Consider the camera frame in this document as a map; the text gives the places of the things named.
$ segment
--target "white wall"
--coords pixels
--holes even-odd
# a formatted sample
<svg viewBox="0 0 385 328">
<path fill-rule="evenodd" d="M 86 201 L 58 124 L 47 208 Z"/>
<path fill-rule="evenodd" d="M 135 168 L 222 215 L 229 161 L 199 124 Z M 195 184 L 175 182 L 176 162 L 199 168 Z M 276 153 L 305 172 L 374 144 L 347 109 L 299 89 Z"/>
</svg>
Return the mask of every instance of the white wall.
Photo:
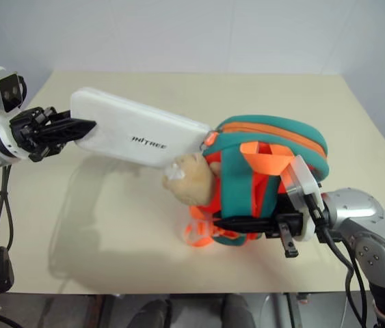
<svg viewBox="0 0 385 328">
<path fill-rule="evenodd" d="M 385 0 L 0 0 L 0 65 L 341 73 L 385 136 Z"/>
</svg>

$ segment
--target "floor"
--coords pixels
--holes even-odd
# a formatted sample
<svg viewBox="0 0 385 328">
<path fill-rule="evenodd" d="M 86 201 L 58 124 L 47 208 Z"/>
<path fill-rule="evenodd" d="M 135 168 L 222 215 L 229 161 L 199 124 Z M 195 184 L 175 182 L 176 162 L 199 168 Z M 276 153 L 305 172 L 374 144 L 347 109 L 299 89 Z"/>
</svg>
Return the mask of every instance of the floor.
<svg viewBox="0 0 385 328">
<path fill-rule="evenodd" d="M 282 294 L 242 294 L 250 306 L 258 328 L 291 328 L 286 297 Z M 353 294 L 360 303 L 357 292 Z M 126 328 L 133 315 L 148 301 L 166 299 L 168 295 L 125 295 L 114 300 L 109 328 Z M 308 295 L 306 304 L 299 302 L 303 327 L 339 328 L 345 307 L 343 292 L 327 292 Z M 221 327 L 219 320 L 220 298 L 216 295 L 172 295 L 173 328 Z M 85 295 L 25 295 L 4 294 L 0 297 L 0 314 L 16 321 L 24 328 L 82 328 L 87 308 L 93 297 Z M 368 302 L 372 298 L 368 293 Z M 369 306 L 368 327 L 375 324 L 373 310 Z M 350 307 L 344 316 L 342 327 L 357 327 L 358 323 Z M 8 326 L 0 323 L 0 328 Z"/>
</svg>

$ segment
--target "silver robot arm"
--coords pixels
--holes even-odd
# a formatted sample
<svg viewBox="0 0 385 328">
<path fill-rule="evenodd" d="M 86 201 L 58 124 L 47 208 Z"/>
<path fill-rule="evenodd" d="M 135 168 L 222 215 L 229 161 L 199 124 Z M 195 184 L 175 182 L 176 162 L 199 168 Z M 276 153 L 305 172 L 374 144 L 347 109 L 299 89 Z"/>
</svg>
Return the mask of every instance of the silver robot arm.
<svg viewBox="0 0 385 328">
<path fill-rule="evenodd" d="M 379 327 L 385 327 L 385 210 L 364 191 L 339 189 L 324 193 L 328 224 L 355 251 L 370 283 Z"/>
<path fill-rule="evenodd" d="M 294 209 L 304 214 L 305 225 L 312 217 L 323 217 L 330 234 L 347 241 L 370 283 L 378 327 L 385 328 L 385 210 L 373 196 L 352 188 L 322 193 L 319 199 L 319 186 L 300 156 L 281 178 Z M 307 210 L 308 195 L 311 209 L 316 207 L 322 215 Z"/>
</svg>

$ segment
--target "orange strap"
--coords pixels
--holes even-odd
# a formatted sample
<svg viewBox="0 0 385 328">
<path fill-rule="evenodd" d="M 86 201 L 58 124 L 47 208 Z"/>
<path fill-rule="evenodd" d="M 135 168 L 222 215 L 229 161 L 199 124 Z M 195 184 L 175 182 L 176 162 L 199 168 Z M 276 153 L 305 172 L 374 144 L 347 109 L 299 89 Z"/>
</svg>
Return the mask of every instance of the orange strap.
<svg viewBox="0 0 385 328">
<path fill-rule="evenodd" d="M 204 247 L 211 244 L 213 236 L 224 236 L 229 239 L 239 238 L 239 234 L 228 230 L 216 227 L 213 224 L 213 220 L 206 217 L 205 214 L 195 206 L 189 207 L 189 214 L 193 218 L 194 222 L 187 225 L 183 237 L 186 243 L 193 247 Z M 195 234 L 198 238 L 191 238 L 191 235 Z M 247 234 L 247 241 L 253 241 L 257 238 L 258 234 Z"/>
<path fill-rule="evenodd" d="M 294 158 L 293 152 L 286 146 L 270 144 L 271 154 L 261 154 L 259 146 L 258 141 L 251 141 L 239 147 L 245 160 L 257 173 L 279 176 Z"/>
</svg>

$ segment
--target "black cable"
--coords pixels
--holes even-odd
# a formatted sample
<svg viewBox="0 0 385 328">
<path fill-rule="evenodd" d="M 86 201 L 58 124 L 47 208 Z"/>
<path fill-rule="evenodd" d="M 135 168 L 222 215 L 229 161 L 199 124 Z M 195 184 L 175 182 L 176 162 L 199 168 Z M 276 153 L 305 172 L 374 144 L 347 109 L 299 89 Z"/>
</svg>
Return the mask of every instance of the black cable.
<svg viewBox="0 0 385 328">
<path fill-rule="evenodd" d="M 364 282 L 362 280 L 361 272 L 359 271 L 359 266 L 355 259 L 355 251 L 350 247 L 349 243 L 345 239 L 343 239 L 342 242 L 347 252 L 349 253 L 351 263 L 353 264 L 355 269 L 356 279 L 358 280 L 359 290 L 361 294 L 362 321 L 365 325 L 367 325 L 367 295 L 365 293 L 365 287 L 364 287 Z"/>
<path fill-rule="evenodd" d="M 10 231 L 10 236 L 8 238 L 8 244 L 7 244 L 8 251 L 10 250 L 13 244 L 13 236 L 14 236 L 13 216 L 12 216 L 12 211 L 10 210 L 10 202 L 8 200 L 8 180 L 10 179 L 11 169 L 12 169 L 11 165 L 2 167 L 2 181 L 1 181 L 1 190 L 0 190 L 0 220 L 1 220 L 3 206 L 5 205 L 5 210 L 7 211 L 7 217 L 8 217 L 8 228 Z"/>
<path fill-rule="evenodd" d="M 323 237 L 326 244 L 329 246 L 332 253 L 341 261 L 341 263 L 343 263 L 347 267 L 347 274 L 345 277 L 345 294 L 347 299 L 349 300 L 350 307 L 354 312 L 356 319 L 358 320 L 362 328 L 366 328 L 367 313 L 364 312 L 364 307 L 363 307 L 362 313 L 363 314 L 365 313 L 365 321 L 364 321 L 363 320 L 364 316 L 361 317 L 361 315 L 359 314 L 358 309 L 356 308 L 355 302 L 350 293 L 350 283 L 355 272 L 354 265 L 352 264 L 353 261 L 350 262 L 335 245 L 333 238 L 330 236 L 326 219 L 323 216 L 322 211 L 318 208 L 313 195 L 305 195 L 304 199 L 306 201 L 306 205 L 308 206 L 309 214 L 313 218 L 315 227 L 317 228 L 317 234 L 321 234 L 321 236 Z"/>
<path fill-rule="evenodd" d="M 350 307 L 352 311 L 355 314 L 356 319 L 360 323 L 361 327 L 366 327 L 364 321 L 361 318 L 361 315 L 359 314 L 358 309 L 355 306 L 355 302 L 353 297 L 351 296 L 350 293 L 350 283 L 351 279 L 354 276 L 354 266 L 353 264 L 341 253 L 341 251 L 338 249 L 338 247 L 335 245 L 334 240 L 330 236 L 329 230 L 326 227 L 323 227 L 321 229 L 321 234 L 324 237 L 324 240 L 326 244 L 329 246 L 330 250 L 332 253 L 347 267 L 347 274 L 345 276 L 345 294 L 347 299 L 349 300 Z"/>
<path fill-rule="evenodd" d="M 0 321 L 9 325 L 11 328 L 23 328 L 20 324 L 15 323 L 13 320 L 0 315 Z"/>
</svg>

